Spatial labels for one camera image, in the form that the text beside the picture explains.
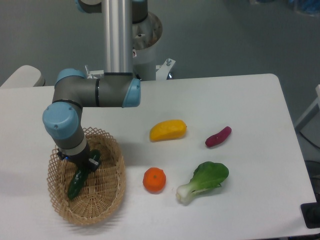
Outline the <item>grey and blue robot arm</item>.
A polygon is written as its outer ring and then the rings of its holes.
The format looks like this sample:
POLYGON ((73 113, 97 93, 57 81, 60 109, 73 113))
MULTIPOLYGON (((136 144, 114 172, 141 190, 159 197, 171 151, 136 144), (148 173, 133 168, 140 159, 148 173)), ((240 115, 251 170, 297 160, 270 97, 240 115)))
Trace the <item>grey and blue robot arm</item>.
POLYGON ((51 105, 42 121, 58 147, 61 159, 79 168, 96 171, 99 162, 81 126, 84 107, 137 107, 141 102, 140 80, 133 71, 133 24, 148 16, 145 0, 78 0, 83 13, 101 13, 104 23, 105 66, 99 78, 80 70, 62 70, 54 86, 51 105))

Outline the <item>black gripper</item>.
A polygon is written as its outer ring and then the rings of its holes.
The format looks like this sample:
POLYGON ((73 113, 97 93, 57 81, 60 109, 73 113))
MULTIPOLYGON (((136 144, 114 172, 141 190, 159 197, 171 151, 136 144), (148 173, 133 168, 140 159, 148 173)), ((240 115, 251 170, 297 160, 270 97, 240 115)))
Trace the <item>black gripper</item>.
POLYGON ((80 169, 89 169, 91 172, 95 172, 100 167, 100 157, 90 157, 90 146, 88 143, 80 153, 75 155, 64 154, 60 149, 57 155, 62 161, 66 160, 73 163, 80 169))

